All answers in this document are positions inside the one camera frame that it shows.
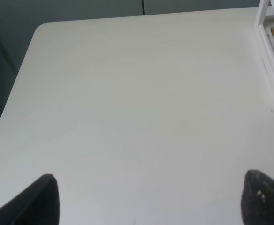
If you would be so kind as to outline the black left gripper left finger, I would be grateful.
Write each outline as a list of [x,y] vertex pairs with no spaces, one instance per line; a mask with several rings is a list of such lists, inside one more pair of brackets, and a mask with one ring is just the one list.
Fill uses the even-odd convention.
[[58,225],[57,179],[44,174],[0,208],[0,225]]

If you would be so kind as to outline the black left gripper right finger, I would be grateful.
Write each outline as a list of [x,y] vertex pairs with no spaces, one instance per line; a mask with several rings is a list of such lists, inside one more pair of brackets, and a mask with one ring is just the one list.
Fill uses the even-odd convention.
[[274,225],[274,179],[259,170],[246,172],[241,215],[245,225]]

